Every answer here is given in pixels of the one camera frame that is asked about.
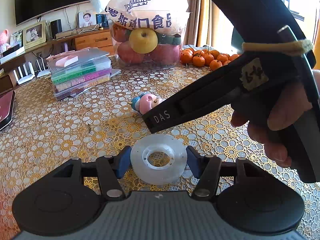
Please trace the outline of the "person right hand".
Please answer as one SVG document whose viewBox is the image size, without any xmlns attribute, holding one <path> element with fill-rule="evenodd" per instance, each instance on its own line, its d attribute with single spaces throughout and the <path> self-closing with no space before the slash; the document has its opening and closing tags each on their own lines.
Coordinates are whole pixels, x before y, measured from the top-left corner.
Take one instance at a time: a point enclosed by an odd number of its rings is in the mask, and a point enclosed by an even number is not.
<svg viewBox="0 0 320 240">
<path fill-rule="evenodd" d="M 279 131 L 294 124 L 304 112 L 312 109 L 308 101 L 304 86 L 301 82 L 288 85 L 281 93 L 275 106 L 268 117 L 267 125 L 272 131 Z M 274 143 L 267 134 L 267 129 L 253 124 L 251 121 L 247 127 L 249 137 L 264 144 L 266 156 L 275 161 L 278 166 L 288 168 L 292 164 L 284 145 Z"/>
</svg>

